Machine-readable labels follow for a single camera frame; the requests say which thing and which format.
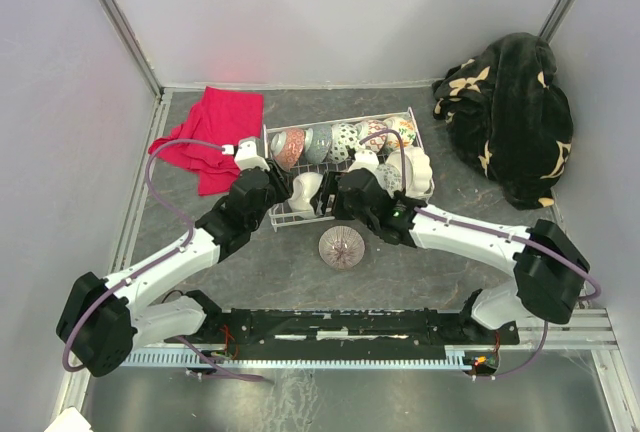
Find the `blue triangle pattern bowl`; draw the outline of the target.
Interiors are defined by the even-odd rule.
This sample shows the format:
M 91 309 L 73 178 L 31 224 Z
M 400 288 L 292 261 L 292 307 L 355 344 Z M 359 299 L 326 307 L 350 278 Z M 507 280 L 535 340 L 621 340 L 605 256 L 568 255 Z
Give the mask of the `blue triangle pattern bowl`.
M 304 156 L 314 165 L 322 163 L 331 148 L 332 129 L 328 124 L 318 124 L 305 130 Z

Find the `cream scalloped bowl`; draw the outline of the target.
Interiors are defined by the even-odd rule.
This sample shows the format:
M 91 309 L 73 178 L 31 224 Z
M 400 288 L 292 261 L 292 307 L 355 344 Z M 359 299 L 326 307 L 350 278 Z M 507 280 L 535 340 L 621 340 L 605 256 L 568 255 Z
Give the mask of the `cream scalloped bowl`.
M 404 149 L 406 195 L 416 199 L 430 198 L 435 189 L 429 156 L 422 148 L 409 146 Z

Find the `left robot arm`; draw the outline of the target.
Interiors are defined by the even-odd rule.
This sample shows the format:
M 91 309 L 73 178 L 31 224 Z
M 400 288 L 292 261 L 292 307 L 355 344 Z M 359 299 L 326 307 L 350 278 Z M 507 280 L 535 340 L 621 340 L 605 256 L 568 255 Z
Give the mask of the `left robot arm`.
M 161 323 L 166 308 L 154 300 L 244 247 L 267 211 L 291 194 L 291 174 L 267 160 L 265 167 L 242 171 L 229 193 L 175 242 L 108 277 L 87 272 L 77 278 L 56 326 L 64 369 L 87 369 L 95 377 L 115 370 L 140 342 L 138 318 L 173 337 Z

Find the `black diamond pattern bowl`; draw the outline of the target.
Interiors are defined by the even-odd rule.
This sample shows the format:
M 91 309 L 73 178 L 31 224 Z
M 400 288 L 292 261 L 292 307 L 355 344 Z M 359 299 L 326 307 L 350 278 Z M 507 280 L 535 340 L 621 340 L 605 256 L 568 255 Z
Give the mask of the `black diamond pattern bowl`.
M 336 123 L 331 126 L 331 147 L 328 152 L 330 162 L 339 164 L 349 158 L 349 152 L 358 146 L 358 132 L 348 123 Z

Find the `dark scalloped floral bowl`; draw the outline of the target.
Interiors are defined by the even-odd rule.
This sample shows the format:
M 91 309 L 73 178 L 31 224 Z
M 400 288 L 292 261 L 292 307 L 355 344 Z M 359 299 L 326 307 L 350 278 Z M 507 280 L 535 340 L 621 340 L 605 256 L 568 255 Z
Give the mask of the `dark scalloped floral bowl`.
M 285 171 L 298 162 L 305 144 L 305 131 L 301 128 L 291 127 L 276 133 L 270 143 L 270 151 L 273 159 Z

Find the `red lattice pattern bowl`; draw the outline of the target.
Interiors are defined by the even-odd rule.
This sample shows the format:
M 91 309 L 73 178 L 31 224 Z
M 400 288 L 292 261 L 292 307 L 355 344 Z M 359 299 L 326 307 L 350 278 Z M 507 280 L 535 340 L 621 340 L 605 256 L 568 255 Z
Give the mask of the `red lattice pattern bowl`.
M 367 119 L 360 121 L 355 127 L 358 133 L 358 140 L 363 141 L 362 147 L 374 153 L 379 153 L 383 149 L 387 140 L 387 133 L 385 132 L 387 126 L 383 121 Z

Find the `red geometric pattern bowl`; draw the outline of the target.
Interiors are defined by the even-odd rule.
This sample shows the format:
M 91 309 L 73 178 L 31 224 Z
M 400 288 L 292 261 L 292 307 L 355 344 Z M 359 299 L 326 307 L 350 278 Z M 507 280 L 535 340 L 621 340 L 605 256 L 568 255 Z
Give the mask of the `red geometric pattern bowl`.
M 402 190 L 401 172 L 393 165 L 379 164 L 375 171 L 375 176 L 380 186 L 394 197 L 396 191 Z

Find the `plain white bowl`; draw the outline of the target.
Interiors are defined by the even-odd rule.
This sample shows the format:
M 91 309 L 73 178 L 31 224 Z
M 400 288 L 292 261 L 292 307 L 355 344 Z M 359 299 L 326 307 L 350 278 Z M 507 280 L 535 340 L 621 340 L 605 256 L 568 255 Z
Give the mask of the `plain white bowl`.
M 323 176 L 317 172 L 304 172 L 293 180 L 293 193 L 288 204 L 294 213 L 302 217 L 314 217 L 313 197 L 319 192 Z

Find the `white wire dish rack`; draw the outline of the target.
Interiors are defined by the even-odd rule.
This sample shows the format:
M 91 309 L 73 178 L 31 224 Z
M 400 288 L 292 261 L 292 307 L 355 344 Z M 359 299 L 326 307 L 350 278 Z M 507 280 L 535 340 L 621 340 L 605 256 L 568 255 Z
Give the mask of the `white wire dish rack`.
M 306 130 L 316 125 L 324 125 L 324 124 L 333 125 L 337 123 L 349 123 L 351 125 L 356 125 L 357 123 L 365 120 L 384 121 L 388 118 L 393 118 L 393 117 L 400 117 L 403 120 L 410 122 L 415 130 L 413 145 L 416 147 L 424 148 L 423 141 L 422 141 L 422 138 L 418 129 L 417 121 L 415 118 L 415 114 L 411 106 L 409 106 L 405 111 L 401 111 L 401 112 L 375 114 L 375 115 L 369 115 L 369 116 L 363 116 L 363 117 L 349 117 L 346 119 L 336 119 L 336 120 L 328 120 L 328 121 L 314 122 L 314 123 L 308 123 L 308 124 L 292 125 L 291 127 Z M 262 140 L 264 143 L 264 153 L 267 158 L 270 158 L 272 156 L 271 149 L 270 149 L 270 144 L 272 142 L 272 139 L 276 135 L 278 135 L 280 132 L 284 132 L 287 129 L 290 129 L 291 127 L 290 126 L 267 127 L 266 125 L 263 126 Z M 349 169 L 349 167 L 352 165 L 352 163 L 353 163 L 352 159 L 347 159 L 346 161 L 341 163 L 333 163 L 330 160 L 325 160 L 322 163 L 313 164 L 306 159 L 304 154 L 302 154 L 298 159 L 298 161 L 290 169 L 290 174 L 293 177 L 296 177 L 306 172 L 314 172 L 319 174 L 324 174 L 326 172 L 336 172 L 336 173 L 346 172 Z M 279 229 L 288 227 L 288 226 L 297 226 L 297 225 L 303 225 L 308 223 L 317 223 L 317 222 L 333 220 L 334 217 L 330 214 L 330 211 L 331 211 L 331 208 L 328 207 L 327 213 L 324 216 L 317 216 L 313 218 L 303 218 L 297 212 L 294 212 L 287 202 L 284 202 L 272 207 L 268 211 L 268 217 L 269 217 L 272 228 L 275 231 L 278 231 Z

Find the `orange flower leaf bowl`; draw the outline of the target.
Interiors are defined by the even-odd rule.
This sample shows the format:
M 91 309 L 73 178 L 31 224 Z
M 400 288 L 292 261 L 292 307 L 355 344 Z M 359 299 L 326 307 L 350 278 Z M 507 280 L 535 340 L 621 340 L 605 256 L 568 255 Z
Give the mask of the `orange flower leaf bowl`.
M 403 143 L 404 147 L 411 146 L 414 143 L 416 139 L 416 130 L 410 119 L 400 116 L 392 116 L 384 119 L 383 122 L 389 130 L 395 130 L 399 134 L 399 137 L 392 133 L 387 134 L 385 149 L 388 152 L 398 150 L 400 148 L 400 143 Z

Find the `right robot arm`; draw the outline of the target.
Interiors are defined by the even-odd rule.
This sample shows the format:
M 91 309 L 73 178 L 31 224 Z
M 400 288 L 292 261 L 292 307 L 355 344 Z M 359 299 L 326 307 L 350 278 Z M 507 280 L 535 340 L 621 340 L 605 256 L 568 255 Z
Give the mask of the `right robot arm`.
M 366 169 L 325 173 L 312 204 L 322 215 L 360 222 L 387 244 L 452 253 L 506 274 L 507 282 L 465 304 L 459 331 L 472 343 L 527 316 L 567 324 L 589 271 L 553 222 L 505 226 L 459 216 L 400 191 L 388 193 Z

